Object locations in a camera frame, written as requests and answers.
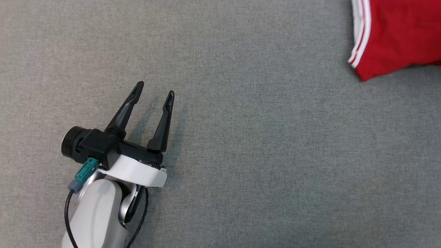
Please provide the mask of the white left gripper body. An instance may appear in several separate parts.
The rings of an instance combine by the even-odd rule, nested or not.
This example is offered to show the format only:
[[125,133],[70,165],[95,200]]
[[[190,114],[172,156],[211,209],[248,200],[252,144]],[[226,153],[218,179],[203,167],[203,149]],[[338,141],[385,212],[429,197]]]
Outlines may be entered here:
[[163,187],[167,173],[161,166],[163,154],[123,140],[121,155],[110,170],[98,169],[100,173],[145,187]]

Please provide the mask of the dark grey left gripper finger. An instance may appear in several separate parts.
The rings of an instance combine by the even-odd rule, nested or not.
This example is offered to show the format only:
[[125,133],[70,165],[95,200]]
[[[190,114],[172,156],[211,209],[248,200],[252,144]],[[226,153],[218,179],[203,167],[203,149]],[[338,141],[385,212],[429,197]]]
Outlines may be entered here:
[[156,128],[153,138],[151,138],[151,140],[149,140],[147,144],[147,149],[151,152],[162,153],[165,152],[167,149],[174,99],[174,91],[169,91],[162,107],[163,113],[160,122]]
[[112,120],[104,130],[105,132],[113,133],[119,138],[125,138],[126,126],[130,119],[134,105],[137,104],[137,102],[139,101],[143,87],[143,81],[137,82],[133,90],[129,93],[126,100],[123,102],[119,110],[116,112],[115,116],[112,118]]

